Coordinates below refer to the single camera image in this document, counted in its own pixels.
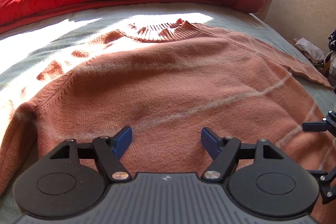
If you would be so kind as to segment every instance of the round black disc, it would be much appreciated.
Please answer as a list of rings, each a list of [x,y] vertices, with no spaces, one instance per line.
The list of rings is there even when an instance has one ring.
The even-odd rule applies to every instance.
[[[80,164],[32,166],[15,182],[18,206],[38,218],[65,218],[89,209],[105,184],[98,172]]]
[[[287,218],[310,212],[319,194],[317,181],[297,164],[252,164],[228,182],[231,196],[243,208],[267,217]]]

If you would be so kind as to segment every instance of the orange sweater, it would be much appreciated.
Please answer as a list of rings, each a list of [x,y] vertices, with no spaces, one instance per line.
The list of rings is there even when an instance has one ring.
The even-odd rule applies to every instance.
[[[62,64],[76,58],[83,62],[63,74]],[[66,138],[90,142],[125,125],[133,142],[122,163],[132,174],[201,173],[211,162],[200,140],[204,126],[247,143],[267,138],[304,168],[330,170],[333,139],[302,132],[302,122],[322,113],[292,75],[332,89],[314,68],[238,32],[178,20],[104,34],[38,75],[55,80],[7,128],[0,193],[36,139],[43,155]],[[333,206],[316,206],[314,217],[332,223]]]

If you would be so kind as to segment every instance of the bed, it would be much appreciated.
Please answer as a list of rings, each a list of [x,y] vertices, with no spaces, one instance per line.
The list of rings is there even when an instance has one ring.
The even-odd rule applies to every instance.
[[[189,22],[205,23],[249,34],[310,64],[297,49],[254,15],[230,8],[193,3],[138,4],[98,8],[45,19],[0,35],[1,104],[6,104],[8,94],[24,86],[24,82],[30,75],[38,75],[56,55],[69,52],[74,46],[85,43],[100,33],[112,30],[118,24],[142,22],[150,25],[169,22],[177,17]],[[32,40],[33,46],[28,46],[26,42]],[[313,97],[323,114],[335,109],[336,95],[330,89],[300,77],[295,78]],[[34,92],[33,90],[32,94],[26,94],[25,100],[33,96]],[[16,102],[12,102],[13,107],[17,107],[21,101],[18,98]],[[34,147],[17,175],[36,160],[37,150]],[[16,177],[11,180],[4,194],[0,196],[0,224],[13,223],[21,214],[12,196],[12,185]]]

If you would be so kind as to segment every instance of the pink knit sweater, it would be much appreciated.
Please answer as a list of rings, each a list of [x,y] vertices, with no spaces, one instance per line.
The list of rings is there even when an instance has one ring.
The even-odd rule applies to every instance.
[[[83,62],[64,74],[76,59]],[[90,142],[125,125],[134,135],[122,163],[132,174],[201,173],[211,162],[200,140],[204,126],[246,143],[267,138],[304,168],[330,170],[333,140],[302,132],[302,122],[322,113],[292,75],[332,89],[314,68],[238,32],[178,20],[106,33],[37,76],[55,80],[7,128],[0,193],[36,139],[43,155],[66,138]],[[314,217],[333,223],[335,206],[317,205]]]

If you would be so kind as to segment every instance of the silver bolt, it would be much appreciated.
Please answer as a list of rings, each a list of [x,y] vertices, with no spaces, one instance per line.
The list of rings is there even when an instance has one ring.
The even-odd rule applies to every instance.
[[[217,171],[207,171],[204,173],[204,177],[207,179],[218,179],[221,176],[221,173]]]
[[[124,171],[118,171],[118,172],[114,172],[112,174],[112,178],[115,180],[125,180],[129,177],[129,174],[127,174]]]

